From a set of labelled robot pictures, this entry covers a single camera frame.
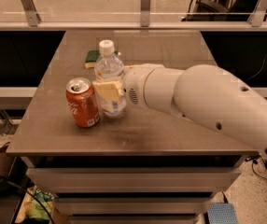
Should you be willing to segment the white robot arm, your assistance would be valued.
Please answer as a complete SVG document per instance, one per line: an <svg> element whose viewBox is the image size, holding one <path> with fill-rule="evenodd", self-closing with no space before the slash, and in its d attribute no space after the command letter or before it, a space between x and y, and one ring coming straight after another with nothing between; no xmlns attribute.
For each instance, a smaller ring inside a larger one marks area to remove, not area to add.
<svg viewBox="0 0 267 224"><path fill-rule="evenodd" d="M95 71L98 94L190 120L255 148L267 158L267 100L214 65L186 70L145 63L120 72Z"/></svg>

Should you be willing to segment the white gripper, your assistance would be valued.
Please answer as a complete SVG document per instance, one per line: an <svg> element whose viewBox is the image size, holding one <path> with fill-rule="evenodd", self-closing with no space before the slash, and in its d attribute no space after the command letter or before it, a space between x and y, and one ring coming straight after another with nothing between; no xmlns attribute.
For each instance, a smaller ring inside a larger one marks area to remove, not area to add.
<svg viewBox="0 0 267 224"><path fill-rule="evenodd" d="M94 80L92 84L96 93L113 102L120 102L125 93L129 105L160 111L176 118L182 117L174 101L174 91L183 70L151 63L125 65L124 70L123 84L120 80Z"/></svg>

